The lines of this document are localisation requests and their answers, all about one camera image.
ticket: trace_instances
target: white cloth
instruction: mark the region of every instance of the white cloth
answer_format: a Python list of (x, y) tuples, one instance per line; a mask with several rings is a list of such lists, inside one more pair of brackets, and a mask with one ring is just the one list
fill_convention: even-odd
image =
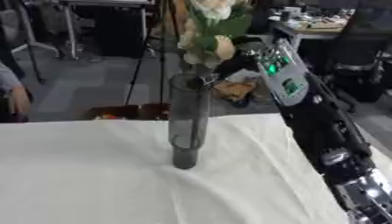
[(0, 223), (347, 223), (279, 115), (212, 118), (190, 171), (171, 165), (167, 122), (5, 124), (0, 139)]

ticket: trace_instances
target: table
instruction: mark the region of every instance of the table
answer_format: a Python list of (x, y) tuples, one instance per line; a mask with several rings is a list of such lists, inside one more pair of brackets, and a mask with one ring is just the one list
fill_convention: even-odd
[[(280, 115), (212, 118), (199, 164), (171, 165), (167, 122), (0, 126), (0, 222), (346, 224)], [(390, 158), (374, 160), (392, 178)]]
[(292, 37), (291, 45), (298, 50), (303, 39), (335, 39), (343, 30), (343, 25), (340, 28), (332, 29), (312, 29), (307, 28), (307, 24), (301, 24), (298, 28), (289, 26), (286, 22), (272, 21), (272, 29), (277, 29)]
[(78, 59), (77, 55), (77, 41), (74, 33), (74, 21), (72, 20), (72, 12), (70, 6), (72, 5), (95, 5), (95, 6), (118, 6), (118, 7), (132, 7), (140, 5), (142, 14), (142, 28), (143, 38), (147, 37), (147, 22), (146, 22), (146, 11), (144, 6), (154, 4), (154, 0), (54, 0), (57, 3), (61, 3), (64, 6), (64, 13), (66, 17), (66, 26), (68, 29), (69, 40), (71, 42), (71, 55), (74, 59)]

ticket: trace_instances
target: black chair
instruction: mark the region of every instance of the black chair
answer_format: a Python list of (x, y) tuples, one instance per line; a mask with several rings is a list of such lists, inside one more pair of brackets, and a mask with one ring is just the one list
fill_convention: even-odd
[(355, 111), (355, 102), (376, 102), (383, 93), (382, 52), (392, 39), (392, 10), (360, 7), (332, 42), (325, 63), (316, 68), (340, 100)]

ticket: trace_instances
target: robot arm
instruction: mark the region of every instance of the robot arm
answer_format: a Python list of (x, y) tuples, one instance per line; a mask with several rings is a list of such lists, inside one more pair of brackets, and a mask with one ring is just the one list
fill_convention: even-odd
[(287, 41), (240, 55), (193, 84), (210, 85), (243, 68), (260, 72), (298, 146), (350, 221), (392, 223), (392, 187), (375, 167), (370, 145)]

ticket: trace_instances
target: tripod leg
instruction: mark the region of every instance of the tripod leg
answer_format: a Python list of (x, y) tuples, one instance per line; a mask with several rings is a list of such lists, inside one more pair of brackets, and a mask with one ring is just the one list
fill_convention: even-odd
[(129, 83), (129, 90), (128, 90), (127, 98), (125, 100), (125, 105), (128, 105), (130, 103), (130, 97), (132, 96), (133, 89), (135, 87), (135, 84), (137, 83), (137, 78), (139, 76), (140, 68), (142, 67), (144, 55), (145, 55), (145, 52), (148, 48), (152, 28), (153, 28), (153, 25), (151, 25), (149, 27), (149, 29), (147, 30), (147, 36), (144, 38), (142, 55), (140, 56), (140, 59), (137, 61), (137, 65), (136, 65), (135, 72), (133, 73), (132, 81)]
[(165, 13), (167, 12), (168, 1), (163, 0), (162, 2), (162, 29), (161, 29), (161, 41), (160, 41), (160, 87), (159, 87), (159, 103), (162, 105), (164, 102), (164, 92), (165, 92), (165, 77), (166, 77), (166, 23), (165, 23)]

